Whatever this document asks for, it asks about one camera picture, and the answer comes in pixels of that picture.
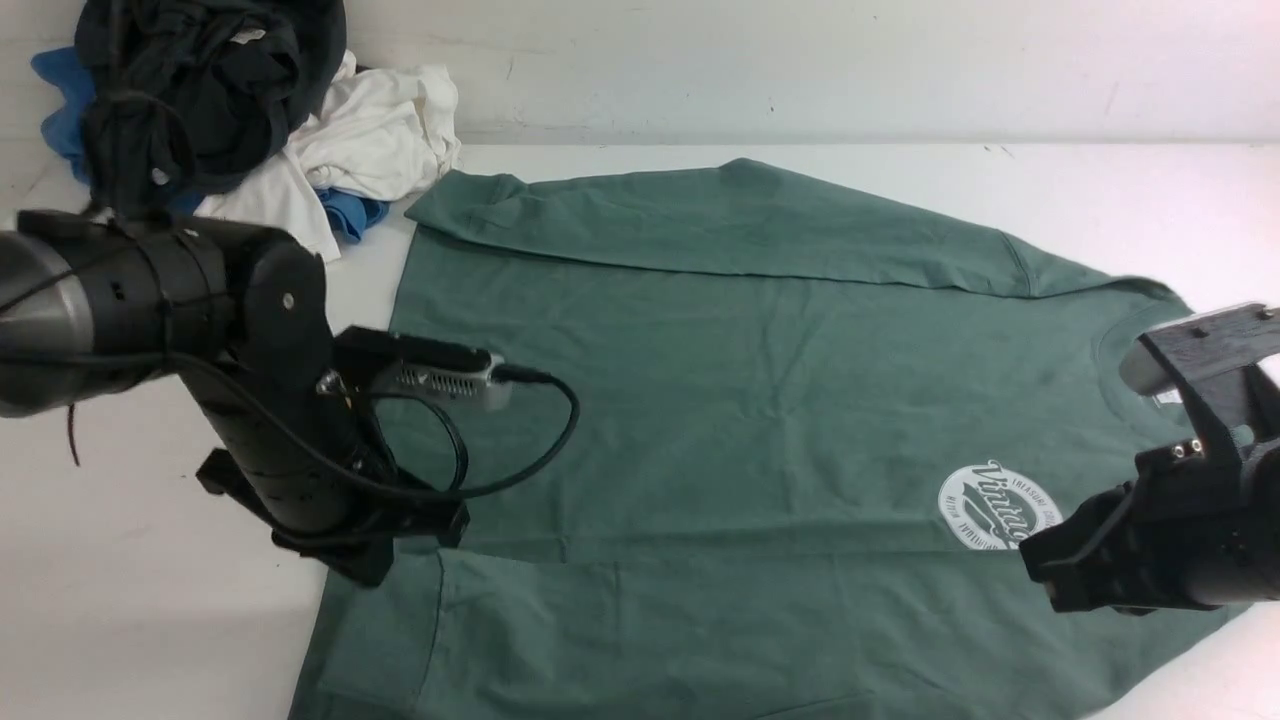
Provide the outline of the black gripper body on right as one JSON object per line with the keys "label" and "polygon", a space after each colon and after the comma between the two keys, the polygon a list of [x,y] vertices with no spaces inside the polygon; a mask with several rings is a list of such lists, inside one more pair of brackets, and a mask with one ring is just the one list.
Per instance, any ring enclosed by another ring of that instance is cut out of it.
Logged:
{"label": "black gripper body on right", "polygon": [[1194,439],[1138,454],[1133,480],[1019,547],[1056,612],[1251,602],[1251,457]]}

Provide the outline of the black gripper body on left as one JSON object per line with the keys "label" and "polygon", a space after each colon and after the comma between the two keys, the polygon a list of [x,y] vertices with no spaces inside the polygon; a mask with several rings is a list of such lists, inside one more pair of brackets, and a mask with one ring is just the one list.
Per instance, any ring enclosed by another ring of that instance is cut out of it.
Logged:
{"label": "black gripper body on left", "polygon": [[378,587],[394,562],[399,539],[430,537],[444,548],[456,548],[471,516],[461,501],[428,501],[408,509],[357,510],[334,529],[303,533],[285,528],[262,501],[224,448],[215,448],[196,471],[200,484],[215,496],[233,498],[270,528],[270,541],[361,587]]}

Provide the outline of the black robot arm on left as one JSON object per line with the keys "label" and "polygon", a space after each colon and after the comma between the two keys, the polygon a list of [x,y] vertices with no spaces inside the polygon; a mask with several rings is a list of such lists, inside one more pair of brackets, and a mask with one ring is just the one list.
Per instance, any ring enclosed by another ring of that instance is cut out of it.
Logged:
{"label": "black robot arm on left", "polygon": [[284,231],[19,213],[3,233],[5,418],[174,375],[220,439],[196,477],[271,542],[365,587],[398,539],[454,548],[470,515],[392,457],[375,384],[421,343],[326,316],[326,270]]}

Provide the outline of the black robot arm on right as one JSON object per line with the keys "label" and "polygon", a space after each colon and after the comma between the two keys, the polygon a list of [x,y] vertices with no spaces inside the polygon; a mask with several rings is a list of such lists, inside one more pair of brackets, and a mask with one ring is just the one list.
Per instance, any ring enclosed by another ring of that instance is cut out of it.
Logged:
{"label": "black robot arm on right", "polygon": [[1277,442],[1216,454],[1187,441],[1020,543],[1055,612],[1212,611],[1277,600]]}

